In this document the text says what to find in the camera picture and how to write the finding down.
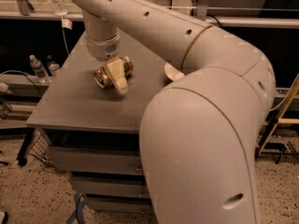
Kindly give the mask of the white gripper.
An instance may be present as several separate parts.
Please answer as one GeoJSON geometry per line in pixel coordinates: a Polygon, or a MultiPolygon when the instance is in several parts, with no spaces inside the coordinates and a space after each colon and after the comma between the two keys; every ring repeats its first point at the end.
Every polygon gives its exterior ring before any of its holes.
{"type": "Polygon", "coordinates": [[[109,59],[105,65],[105,71],[118,92],[120,94],[128,92],[123,62],[120,58],[115,57],[119,53],[120,36],[115,35],[109,40],[97,41],[85,34],[85,40],[88,51],[97,61],[103,62],[109,59]]]}

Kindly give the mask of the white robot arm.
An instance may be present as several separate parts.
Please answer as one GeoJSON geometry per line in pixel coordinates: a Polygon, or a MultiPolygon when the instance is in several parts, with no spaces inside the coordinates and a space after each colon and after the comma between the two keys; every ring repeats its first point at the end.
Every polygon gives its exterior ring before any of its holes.
{"type": "Polygon", "coordinates": [[[159,224],[260,224],[255,142],[276,94],[271,63],[219,27],[144,0],[72,0],[184,76],[148,104],[140,155],[159,224]]]}

